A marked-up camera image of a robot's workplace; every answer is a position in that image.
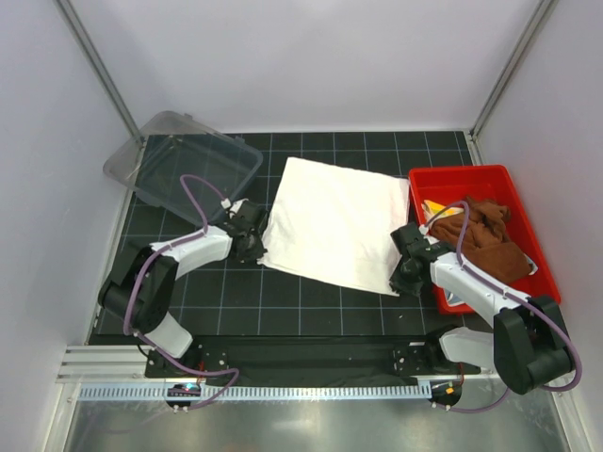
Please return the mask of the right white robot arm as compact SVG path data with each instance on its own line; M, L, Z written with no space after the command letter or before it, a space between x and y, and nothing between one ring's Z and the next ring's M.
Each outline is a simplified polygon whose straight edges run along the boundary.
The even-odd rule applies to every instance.
M457 362L494 370L514 393L524 395L569 373L578 373L561 310L550 296L532 297L503 285L473 266L446 242L431 241L413 222L392 232L400 259L390 286L419 294L432 284L457 296L491 332L468 328L437 334L424 350L431 371L446 373Z

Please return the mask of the white towel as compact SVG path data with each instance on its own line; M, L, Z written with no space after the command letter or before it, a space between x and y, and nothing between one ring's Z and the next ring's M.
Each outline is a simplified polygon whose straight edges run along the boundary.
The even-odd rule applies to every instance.
M391 233L408 222L410 184L290 157L262 242L260 264L346 288L392 295L400 254Z

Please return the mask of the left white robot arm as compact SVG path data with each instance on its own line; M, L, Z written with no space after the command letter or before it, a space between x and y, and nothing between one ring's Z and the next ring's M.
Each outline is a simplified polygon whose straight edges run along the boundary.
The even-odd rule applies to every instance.
M179 377L196 372L200 355L192 335L170 314L176 282L188 273L228 258L254 263L267 252L262 242L267 209L247 199L230 205L224 221L170 241L128 242L98 294L98 304L118 317L127 332L166 352Z

